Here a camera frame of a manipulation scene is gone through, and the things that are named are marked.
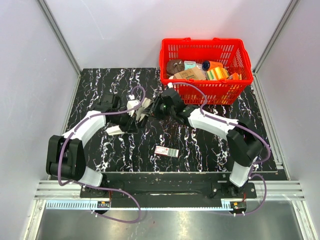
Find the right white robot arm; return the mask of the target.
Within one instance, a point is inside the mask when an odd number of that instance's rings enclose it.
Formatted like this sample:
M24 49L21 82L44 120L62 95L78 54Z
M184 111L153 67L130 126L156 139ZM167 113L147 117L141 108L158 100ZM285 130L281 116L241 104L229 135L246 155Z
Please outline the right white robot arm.
M173 88L159 94L148 113L159 120L170 116L181 125L204 130L226 140L233 159L227 192L233 198L245 193L244 184L249 179L252 165L264 148L263 139L249 121L221 117L204 111L200 106L185 104Z

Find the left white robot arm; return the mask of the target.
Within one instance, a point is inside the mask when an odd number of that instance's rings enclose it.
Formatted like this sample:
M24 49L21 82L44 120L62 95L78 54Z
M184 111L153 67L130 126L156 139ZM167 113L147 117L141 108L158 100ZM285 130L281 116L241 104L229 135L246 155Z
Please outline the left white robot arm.
M135 132L138 129L136 123L142 119L142 112L149 103L149 99L139 101L130 95L126 109L123 110L118 95L103 95L71 130L62 135L53 135L49 139L46 173L91 186L91 192L98 198L106 196L109 190L106 178L87 166L84 148L96 132L108 123L113 124L106 130L110 136Z

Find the small white stapler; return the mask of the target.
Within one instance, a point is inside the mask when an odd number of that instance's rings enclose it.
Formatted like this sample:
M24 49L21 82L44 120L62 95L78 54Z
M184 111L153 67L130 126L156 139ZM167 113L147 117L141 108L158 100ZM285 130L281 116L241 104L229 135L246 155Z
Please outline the small white stapler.
M108 128L106 129L106 133L107 133L109 136L114 136L114 135L122 135L122 134L124 134L125 132L121 130L121 128L120 128L119 125L116 125L116 126L108 127Z

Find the large beige stapler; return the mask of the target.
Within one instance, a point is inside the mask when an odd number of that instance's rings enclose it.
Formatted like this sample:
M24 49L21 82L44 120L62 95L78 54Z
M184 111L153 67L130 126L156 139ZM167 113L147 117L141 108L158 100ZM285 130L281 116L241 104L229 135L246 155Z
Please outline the large beige stapler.
M146 116L147 108L153 103L153 101L149 98L145 98L139 107L139 109L136 111L136 120L138 122L142 121L143 118Z

